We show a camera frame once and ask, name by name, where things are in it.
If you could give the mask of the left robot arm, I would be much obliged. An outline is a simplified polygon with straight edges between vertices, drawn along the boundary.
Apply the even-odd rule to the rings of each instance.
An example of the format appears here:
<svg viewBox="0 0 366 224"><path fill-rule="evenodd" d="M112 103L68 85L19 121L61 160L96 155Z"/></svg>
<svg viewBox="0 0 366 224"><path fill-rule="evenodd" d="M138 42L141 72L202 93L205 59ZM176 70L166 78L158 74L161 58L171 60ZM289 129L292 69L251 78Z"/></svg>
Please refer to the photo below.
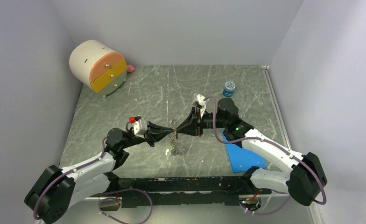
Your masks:
<svg viewBox="0 0 366 224"><path fill-rule="evenodd" d="M47 167L26 195L24 203L36 220L46 224L57 221L75 203L98 193L113 196L120 178L113 173L129 156L125 148L155 143L173 133L173 128L139 119L128 130L111 129L103 138L102 151L81 163L64 168Z"/></svg>

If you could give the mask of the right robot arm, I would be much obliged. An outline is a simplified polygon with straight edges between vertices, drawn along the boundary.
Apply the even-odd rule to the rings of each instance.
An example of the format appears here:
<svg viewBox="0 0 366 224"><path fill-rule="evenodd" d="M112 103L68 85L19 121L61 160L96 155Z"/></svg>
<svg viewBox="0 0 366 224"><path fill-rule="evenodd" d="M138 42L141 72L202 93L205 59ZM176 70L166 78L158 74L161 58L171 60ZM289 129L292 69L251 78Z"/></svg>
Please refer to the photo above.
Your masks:
<svg viewBox="0 0 366 224"><path fill-rule="evenodd" d="M231 98L216 100L195 94L192 103L192 111L175 134L201 136L204 129L212 129L218 142L248 149L279 168L279 171L250 168L248 177L241 182L246 193L272 189L288 193L304 206L326 204L327 178L317 155L296 152L266 137L240 118L239 109Z"/></svg>

